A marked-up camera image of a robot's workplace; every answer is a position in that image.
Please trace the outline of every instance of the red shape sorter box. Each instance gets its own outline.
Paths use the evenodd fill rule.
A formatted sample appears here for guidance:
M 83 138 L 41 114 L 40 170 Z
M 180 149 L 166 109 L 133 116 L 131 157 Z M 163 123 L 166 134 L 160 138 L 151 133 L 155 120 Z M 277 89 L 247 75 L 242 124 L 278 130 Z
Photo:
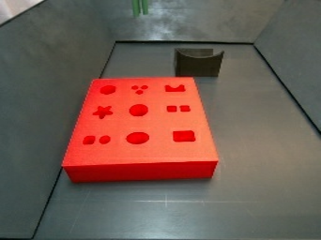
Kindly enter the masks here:
M 92 81 L 63 161 L 72 182 L 210 178 L 216 162 L 192 78 Z

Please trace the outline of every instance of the wall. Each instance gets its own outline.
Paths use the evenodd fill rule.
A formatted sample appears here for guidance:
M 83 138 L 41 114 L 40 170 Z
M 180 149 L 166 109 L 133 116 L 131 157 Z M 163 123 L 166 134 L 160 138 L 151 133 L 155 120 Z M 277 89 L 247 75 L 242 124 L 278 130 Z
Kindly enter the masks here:
M 283 0 L 149 0 L 137 18 L 131 0 L 97 2 L 117 40 L 252 43 Z
M 113 40 L 93 1 L 48 0 L 0 28 L 0 238 L 29 238 Z
M 321 130 L 321 1 L 287 0 L 254 42 Z

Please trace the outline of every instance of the metal floor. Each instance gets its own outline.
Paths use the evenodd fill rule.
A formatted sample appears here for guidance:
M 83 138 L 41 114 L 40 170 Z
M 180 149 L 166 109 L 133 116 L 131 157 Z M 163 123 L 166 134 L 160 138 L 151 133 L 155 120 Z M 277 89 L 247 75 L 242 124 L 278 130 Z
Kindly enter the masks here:
M 72 184 L 34 238 L 321 237 L 321 139 L 251 45 L 117 43 L 105 78 L 172 76 L 174 48 L 224 50 L 196 78 L 220 162 L 211 180 Z

